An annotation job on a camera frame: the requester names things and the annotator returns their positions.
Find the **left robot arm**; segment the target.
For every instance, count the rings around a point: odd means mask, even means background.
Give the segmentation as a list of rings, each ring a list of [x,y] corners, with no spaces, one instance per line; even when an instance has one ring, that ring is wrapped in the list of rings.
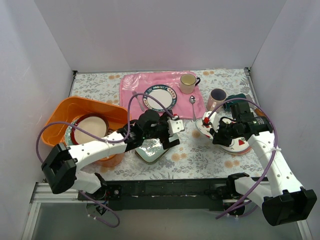
[[[184,130],[183,121],[172,111],[160,115],[154,110],[146,110],[138,119],[128,120],[124,127],[103,138],[95,137],[93,141],[71,146],[62,142],[56,144],[42,161],[41,169],[53,194],[73,189],[101,200],[107,193],[104,179],[98,173],[87,173],[82,168],[110,155],[136,149],[148,139],[159,139],[165,150],[172,148],[180,143],[172,137]]]

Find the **cream plate dark red rim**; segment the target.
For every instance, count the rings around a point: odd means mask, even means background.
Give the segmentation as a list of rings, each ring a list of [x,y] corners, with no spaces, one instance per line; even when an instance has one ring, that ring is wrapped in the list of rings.
[[[108,120],[97,113],[81,116],[75,121],[74,125],[99,138],[105,137],[109,131]],[[79,145],[94,141],[95,138],[73,128],[71,131],[71,140],[74,145]]]

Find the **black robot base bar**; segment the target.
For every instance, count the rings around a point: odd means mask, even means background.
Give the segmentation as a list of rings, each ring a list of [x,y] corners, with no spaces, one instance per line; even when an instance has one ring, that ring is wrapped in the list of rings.
[[[226,178],[114,180],[108,206],[121,210],[207,209],[224,211],[239,195],[230,193]]]

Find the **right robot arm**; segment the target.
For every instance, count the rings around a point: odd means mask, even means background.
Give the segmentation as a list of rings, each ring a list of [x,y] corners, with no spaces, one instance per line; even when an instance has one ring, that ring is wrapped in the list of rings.
[[[244,200],[249,199],[261,208],[271,226],[305,220],[317,201],[316,193],[305,189],[295,177],[278,147],[276,127],[266,116],[255,116],[249,106],[251,103],[248,99],[238,98],[230,106],[232,118],[229,123],[215,111],[208,111],[202,117],[205,125],[211,125],[209,132],[214,145],[228,147],[232,140],[245,138],[264,169],[256,181],[246,173],[228,176],[227,195],[232,199],[241,197],[218,218],[242,207]]]

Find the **red and teal floral plate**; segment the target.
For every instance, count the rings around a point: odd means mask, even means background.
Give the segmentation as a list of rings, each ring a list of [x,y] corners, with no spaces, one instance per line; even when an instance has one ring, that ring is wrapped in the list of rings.
[[[67,125],[67,128],[65,130],[65,134],[64,134],[64,143],[66,146],[72,146],[73,142],[71,139],[71,133],[72,133],[73,128],[69,125]]]

